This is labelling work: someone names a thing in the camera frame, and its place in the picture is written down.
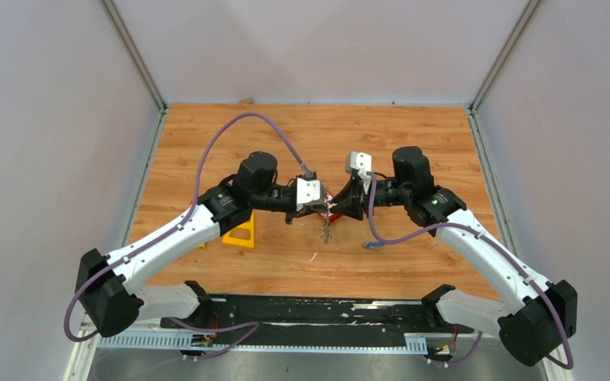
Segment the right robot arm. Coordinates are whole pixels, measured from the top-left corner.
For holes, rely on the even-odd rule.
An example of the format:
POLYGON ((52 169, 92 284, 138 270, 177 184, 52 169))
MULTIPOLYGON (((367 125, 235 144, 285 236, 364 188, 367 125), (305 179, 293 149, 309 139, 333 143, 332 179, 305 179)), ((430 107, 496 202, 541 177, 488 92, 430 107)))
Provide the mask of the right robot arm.
POLYGON ((508 353, 528 367, 549 360, 574 367, 569 339, 576 332, 577 292, 567 281, 552 282, 503 246, 451 190, 435 184, 430 162, 416 146, 392 153, 394 174, 373 170, 365 152, 346 157, 349 181, 330 201, 334 214, 367 218, 379 246, 397 245, 429 234, 462 256, 499 296, 494 301, 443 284, 423 297, 423 324, 432 331, 463 325, 500 339, 508 353), (378 207, 402 206, 418 230, 399 238, 382 237, 378 207))

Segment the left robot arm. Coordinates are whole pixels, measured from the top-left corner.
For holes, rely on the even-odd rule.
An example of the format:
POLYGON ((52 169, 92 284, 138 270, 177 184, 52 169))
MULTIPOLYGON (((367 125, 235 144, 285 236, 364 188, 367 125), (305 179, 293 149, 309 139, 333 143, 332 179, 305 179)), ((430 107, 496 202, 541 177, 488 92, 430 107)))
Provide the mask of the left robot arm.
POLYGON ((86 252, 70 305, 83 307, 101 337, 152 318, 182 318, 193 328, 205 326, 212 309, 198 286, 148 288, 145 283, 182 255, 247 222, 255 210, 283 213, 287 223, 326 210, 325 188, 315 173, 298 175, 286 185, 277 183, 277 175, 273 155, 253 152, 235 173, 146 237, 107 254, 96 248, 86 252))

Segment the grey metal keyring disc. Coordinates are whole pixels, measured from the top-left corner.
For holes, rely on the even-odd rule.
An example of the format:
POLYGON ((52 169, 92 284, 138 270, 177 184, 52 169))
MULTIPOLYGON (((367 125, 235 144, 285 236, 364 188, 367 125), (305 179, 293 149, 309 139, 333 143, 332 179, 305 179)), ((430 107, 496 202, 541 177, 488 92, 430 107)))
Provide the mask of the grey metal keyring disc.
POLYGON ((333 195, 330 193, 330 191, 328 190, 328 188, 326 187, 324 189, 324 206, 325 209, 323 212, 319 213, 319 216, 322 220, 322 242, 324 244, 328 244, 330 243, 331 239, 332 239, 332 233, 331 233, 331 218, 333 216, 333 213, 331 212, 331 208, 332 208, 332 199, 333 199, 333 195))

